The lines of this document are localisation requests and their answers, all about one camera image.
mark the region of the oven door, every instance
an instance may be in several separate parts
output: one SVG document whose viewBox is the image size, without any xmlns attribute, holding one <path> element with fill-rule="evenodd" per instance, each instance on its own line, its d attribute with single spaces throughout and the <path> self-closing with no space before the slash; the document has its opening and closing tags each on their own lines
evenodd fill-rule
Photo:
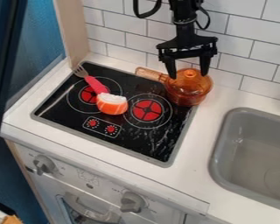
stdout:
<svg viewBox="0 0 280 224">
<path fill-rule="evenodd" d="M 30 176 L 54 224 L 157 224 L 46 174 Z"/>
</svg>

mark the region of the red burner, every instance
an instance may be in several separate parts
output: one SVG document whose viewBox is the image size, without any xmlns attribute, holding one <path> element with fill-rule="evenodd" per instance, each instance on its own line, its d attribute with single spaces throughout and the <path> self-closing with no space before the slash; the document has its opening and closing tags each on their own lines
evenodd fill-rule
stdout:
<svg viewBox="0 0 280 224">
<path fill-rule="evenodd" d="M 108 127 L 107 127 L 107 132 L 108 133 L 113 133 L 113 132 L 115 132 L 116 131 L 116 127 L 114 127 L 113 125 L 109 125 Z"/>
<path fill-rule="evenodd" d="M 98 122 L 97 122 L 95 119 L 92 119 L 92 120 L 90 120 L 90 121 L 88 122 L 88 125 L 89 125 L 90 127 L 95 127 L 95 126 L 98 125 Z"/>
<path fill-rule="evenodd" d="M 156 121 L 163 113 L 161 104 L 152 100 L 139 101 L 132 111 L 134 117 L 143 122 Z"/>
<path fill-rule="evenodd" d="M 80 98 L 85 103 L 96 103 L 96 93 L 91 87 L 85 87 L 80 92 Z"/>
</svg>

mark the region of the toy control knob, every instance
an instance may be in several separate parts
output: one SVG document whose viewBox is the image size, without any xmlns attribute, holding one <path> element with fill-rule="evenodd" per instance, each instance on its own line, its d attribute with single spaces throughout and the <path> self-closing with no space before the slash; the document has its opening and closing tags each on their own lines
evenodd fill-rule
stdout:
<svg viewBox="0 0 280 224">
<path fill-rule="evenodd" d="M 41 176 L 43 173 L 54 173 L 57 170 L 55 163 L 44 155 L 38 155 L 33 160 L 37 169 L 37 174 Z"/>
<path fill-rule="evenodd" d="M 141 210 L 145 207 L 145 200 L 136 193 L 126 192 L 122 196 L 122 207 L 120 210 L 123 213 L 141 213 Z"/>
</svg>

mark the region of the toy kitchen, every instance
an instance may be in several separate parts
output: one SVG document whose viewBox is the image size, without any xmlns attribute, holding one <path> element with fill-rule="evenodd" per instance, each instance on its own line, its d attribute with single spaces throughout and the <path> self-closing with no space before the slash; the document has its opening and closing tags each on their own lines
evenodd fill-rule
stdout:
<svg viewBox="0 0 280 224">
<path fill-rule="evenodd" d="M 50 223 L 280 223 L 280 101 L 216 85 L 209 92 L 218 39 L 196 34 L 195 23 L 203 30 L 211 22 L 203 2 L 169 1 L 177 36 L 157 44 L 169 75 L 135 75 L 138 65 L 88 49 L 80 1 L 55 1 L 66 59 L 1 128 Z M 151 3 L 141 14 L 134 0 L 135 19 L 160 10 L 161 0 Z M 180 101 L 187 85 L 171 94 L 178 85 L 170 82 L 188 75 L 177 69 L 187 58 L 199 58 L 190 70 L 199 71 L 200 89 Z M 102 94 L 76 67 L 125 97 L 125 110 L 103 113 Z"/>
</svg>

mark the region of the blue wall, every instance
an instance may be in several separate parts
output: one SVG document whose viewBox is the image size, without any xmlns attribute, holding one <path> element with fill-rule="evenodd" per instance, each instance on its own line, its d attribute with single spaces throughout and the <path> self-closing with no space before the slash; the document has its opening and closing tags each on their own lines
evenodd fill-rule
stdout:
<svg viewBox="0 0 280 224">
<path fill-rule="evenodd" d="M 10 96 L 65 55 L 52 0 L 30 0 L 24 17 Z"/>
<path fill-rule="evenodd" d="M 10 97 L 60 55 L 65 55 L 52 0 L 29 0 L 24 18 Z M 0 202 L 15 210 L 26 224 L 46 224 L 32 190 L 0 139 Z"/>
</svg>

